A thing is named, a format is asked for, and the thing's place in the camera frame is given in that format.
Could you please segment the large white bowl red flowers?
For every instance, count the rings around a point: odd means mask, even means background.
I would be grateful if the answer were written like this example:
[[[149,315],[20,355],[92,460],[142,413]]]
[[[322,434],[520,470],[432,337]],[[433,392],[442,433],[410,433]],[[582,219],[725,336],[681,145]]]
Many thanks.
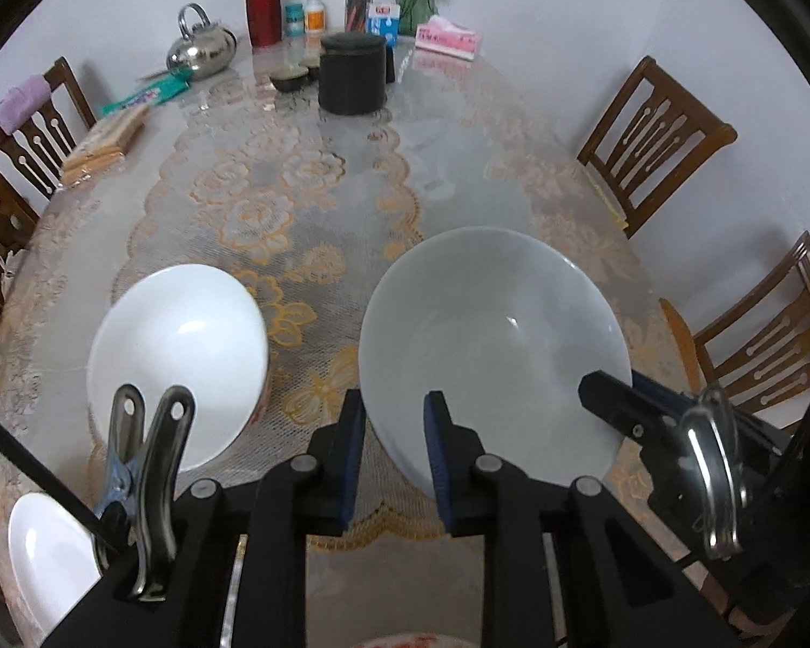
[[[563,254],[511,229],[451,229],[396,259],[362,319],[358,369],[380,445],[426,496],[432,390],[487,452],[537,480],[604,477],[622,445],[578,395],[592,372],[632,380],[615,312]]]

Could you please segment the white bowl dark rim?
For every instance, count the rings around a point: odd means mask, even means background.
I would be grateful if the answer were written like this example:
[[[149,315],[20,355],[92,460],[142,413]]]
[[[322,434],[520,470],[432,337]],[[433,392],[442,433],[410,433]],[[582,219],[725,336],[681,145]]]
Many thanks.
[[[269,341],[250,291],[207,265],[146,276],[107,312],[93,338],[86,389],[96,429],[107,435],[112,398],[131,383],[149,411],[173,384],[188,388],[195,417],[181,468],[222,455],[267,400]]]

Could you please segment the plain white plate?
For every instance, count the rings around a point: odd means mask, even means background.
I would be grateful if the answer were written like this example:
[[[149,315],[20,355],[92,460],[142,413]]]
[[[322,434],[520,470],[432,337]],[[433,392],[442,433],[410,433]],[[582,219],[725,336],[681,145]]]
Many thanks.
[[[45,635],[100,579],[90,535],[40,491],[12,506],[8,550],[21,597]]]

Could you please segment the metal spring clip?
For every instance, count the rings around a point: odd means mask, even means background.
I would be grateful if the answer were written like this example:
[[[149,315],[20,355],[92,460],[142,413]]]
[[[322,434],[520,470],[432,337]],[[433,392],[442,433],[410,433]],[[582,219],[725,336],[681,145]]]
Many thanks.
[[[727,560],[742,551],[739,538],[740,512],[746,505],[742,455],[730,455],[707,413],[692,410],[680,420],[680,433],[687,445],[686,458],[698,475],[703,504],[703,541],[708,559]]]
[[[105,484],[96,513],[127,549],[137,575],[128,597],[162,601],[171,582],[178,544],[172,525],[175,484],[195,415],[193,394],[174,384],[153,414],[131,383],[113,395],[107,429]]]

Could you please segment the near right wooden chair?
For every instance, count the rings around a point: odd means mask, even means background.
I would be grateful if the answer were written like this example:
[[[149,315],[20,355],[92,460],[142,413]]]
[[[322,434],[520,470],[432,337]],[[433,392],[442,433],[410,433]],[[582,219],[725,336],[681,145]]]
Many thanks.
[[[689,389],[719,384],[739,410],[761,414],[810,390],[810,234],[730,309],[693,332],[660,307],[679,348]]]

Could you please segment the metal spring clip left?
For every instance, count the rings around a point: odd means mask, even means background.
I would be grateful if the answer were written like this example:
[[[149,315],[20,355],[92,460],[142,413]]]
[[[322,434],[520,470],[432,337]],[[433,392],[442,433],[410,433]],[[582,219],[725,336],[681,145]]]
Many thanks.
[[[172,525],[175,484],[195,415],[193,394],[174,384],[153,414],[131,383],[113,395],[107,429],[105,484],[96,513],[127,549],[137,575],[128,597],[162,601],[171,582],[178,544]]]

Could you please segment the far right wooden chair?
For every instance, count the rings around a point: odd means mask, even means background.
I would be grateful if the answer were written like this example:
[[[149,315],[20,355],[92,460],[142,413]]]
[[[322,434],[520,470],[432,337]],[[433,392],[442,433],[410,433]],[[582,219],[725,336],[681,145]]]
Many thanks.
[[[644,227],[738,132],[657,63],[642,57],[579,149],[613,194],[623,231]]]

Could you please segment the packaged crackers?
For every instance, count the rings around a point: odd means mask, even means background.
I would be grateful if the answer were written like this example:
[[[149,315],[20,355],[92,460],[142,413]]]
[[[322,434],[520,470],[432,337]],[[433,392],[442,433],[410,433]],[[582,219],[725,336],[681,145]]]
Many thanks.
[[[68,187],[122,163],[148,113],[147,104],[138,104],[100,119],[62,161],[59,183]]]

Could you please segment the pink tissue pack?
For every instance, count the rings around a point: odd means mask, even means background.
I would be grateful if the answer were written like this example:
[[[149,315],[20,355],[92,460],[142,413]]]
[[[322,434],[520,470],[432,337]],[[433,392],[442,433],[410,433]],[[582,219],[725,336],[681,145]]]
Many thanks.
[[[473,62],[481,45],[481,35],[440,15],[433,15],[415,31],[415,47],[455,59]]]

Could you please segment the wooden chair with purple cloth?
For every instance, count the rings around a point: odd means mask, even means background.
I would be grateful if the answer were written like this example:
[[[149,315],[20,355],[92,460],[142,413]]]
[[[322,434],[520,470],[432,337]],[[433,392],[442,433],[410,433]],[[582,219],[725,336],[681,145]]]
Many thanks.
[[[87,130],[96,116],[87,101],[70,63],[60,57],[43,74],[48,93],[24,114],[16,130],[6,132],[0,126],[0,155],[10,161],[14,171],[30,184],[43,199],[51,200],[58,190],[62,161],[76,148],[77,142],[67,122],[52,101],[52,95],[64,88],[78,117]],[[0,170],[0,244],[5,249],[21,249],[30,240],[39,221],[30,202],[6,179]]]

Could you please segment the teal lid jar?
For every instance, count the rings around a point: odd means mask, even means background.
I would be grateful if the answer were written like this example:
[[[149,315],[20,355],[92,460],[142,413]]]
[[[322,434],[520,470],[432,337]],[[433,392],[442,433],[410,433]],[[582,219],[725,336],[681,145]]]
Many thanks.
[[[286,37],[301,37],[306,32],[306,15],[300,2],[286,3],[283,16],[285,16],[283,30]]]

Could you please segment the orange pill bottle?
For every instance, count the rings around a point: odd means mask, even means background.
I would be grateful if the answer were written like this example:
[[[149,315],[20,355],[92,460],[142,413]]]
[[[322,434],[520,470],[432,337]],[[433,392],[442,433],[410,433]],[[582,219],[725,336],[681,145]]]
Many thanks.
[[[326,6],[321,0],[307,0],[304,6],[304,29],[311,35],[320,35],[327,28]]]

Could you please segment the purple cloth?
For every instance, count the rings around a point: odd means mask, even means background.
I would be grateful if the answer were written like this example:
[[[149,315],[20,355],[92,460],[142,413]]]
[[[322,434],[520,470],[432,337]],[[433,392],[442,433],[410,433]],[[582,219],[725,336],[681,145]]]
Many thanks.
[[[0,101],[0,129],[16,133],[43,104],[51,99],[51,85],[45,76],[33,75],[14,86]]]

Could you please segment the pencil holder with pencils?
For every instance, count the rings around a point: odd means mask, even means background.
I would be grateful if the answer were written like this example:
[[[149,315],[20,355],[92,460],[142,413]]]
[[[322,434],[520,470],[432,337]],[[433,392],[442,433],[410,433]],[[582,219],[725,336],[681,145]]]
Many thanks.
[[[345,0],[345,29],[348,32],[362,32],[366,29],[368,9],[373,0]]]

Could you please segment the red gold bottle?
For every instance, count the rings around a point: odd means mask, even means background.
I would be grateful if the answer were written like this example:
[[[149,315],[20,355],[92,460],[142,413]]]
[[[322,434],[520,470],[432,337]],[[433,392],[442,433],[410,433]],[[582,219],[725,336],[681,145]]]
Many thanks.
[[[253,49],[264,49],[281,41],[281,0],[245,0],[245,10]]]

